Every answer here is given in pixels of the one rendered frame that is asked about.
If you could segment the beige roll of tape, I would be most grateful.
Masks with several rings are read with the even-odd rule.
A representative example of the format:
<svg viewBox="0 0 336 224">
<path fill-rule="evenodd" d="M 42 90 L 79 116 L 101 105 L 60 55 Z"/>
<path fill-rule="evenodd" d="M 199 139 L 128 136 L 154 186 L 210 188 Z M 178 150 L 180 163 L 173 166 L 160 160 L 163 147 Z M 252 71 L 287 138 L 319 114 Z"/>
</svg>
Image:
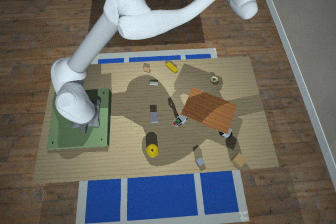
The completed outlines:
<svg viewBox="0 0 336 224">
<path fill-rule="evenodd" d="M 215 81 L 214 81 L 215 80 Z M 217 78 L 215 76 L 211 77 L 210 82 L 215 84 L 217 82 Z"/>
</svg>

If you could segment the yellow rectangular block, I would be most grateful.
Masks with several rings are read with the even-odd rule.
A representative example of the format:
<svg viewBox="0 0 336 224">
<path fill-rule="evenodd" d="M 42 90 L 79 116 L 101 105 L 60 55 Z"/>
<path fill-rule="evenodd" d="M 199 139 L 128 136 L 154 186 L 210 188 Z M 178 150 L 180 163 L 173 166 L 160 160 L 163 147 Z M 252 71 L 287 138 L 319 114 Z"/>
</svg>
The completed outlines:
<svg viewBox="0 0 336 224">
<path fill-rule="evenodd" d="M 174 65 L 172 65 L 170 62 L 166 64 L 166 67 L 168 67 L 173 73 L 176 73 L 178 71 L 178 69 Z"/>
</svg>

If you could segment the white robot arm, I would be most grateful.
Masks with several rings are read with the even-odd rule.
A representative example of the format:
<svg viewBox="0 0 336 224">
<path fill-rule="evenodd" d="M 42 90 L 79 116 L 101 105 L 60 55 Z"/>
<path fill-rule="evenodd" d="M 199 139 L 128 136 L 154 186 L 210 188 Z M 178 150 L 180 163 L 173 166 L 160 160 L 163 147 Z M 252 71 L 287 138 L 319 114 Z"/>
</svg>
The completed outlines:
<svg viewBox="0 0 336 224">
<path fill-rule="evenodd" d="M 71 57 L 60 58 L 51 66 L 51 79 L 58 112 L 72 121 L 71 128 L 99 127 L 101 101 L 89 99 L 83 83 L 87 67 L 119 31 L 129 40 L 155 37 L 180 26 L 206 9 L 215 0 L 195 0 L 176 10 L 151 10 L 145 0 L 106 0 L 103 14 Z M 225 0 L 242 19 L 252 18 L 258 11 L 256 0 Z M 79 122 L 77 124 L 77 122 Z"/>
</svg>

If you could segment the light blue rectangular block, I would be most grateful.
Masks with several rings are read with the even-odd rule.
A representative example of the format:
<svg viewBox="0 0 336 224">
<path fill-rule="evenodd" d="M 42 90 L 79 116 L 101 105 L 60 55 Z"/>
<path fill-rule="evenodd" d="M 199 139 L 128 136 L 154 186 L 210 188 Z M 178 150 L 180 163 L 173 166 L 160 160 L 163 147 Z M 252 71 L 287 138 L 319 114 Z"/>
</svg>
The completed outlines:
<svg viewBox="0 0 336 224">
<path fill-rule="evenodd" d="M 151 123 L 158 123 L 157 112 L 150 112 L 150 115 L 151 115 Z"/>
</svg>

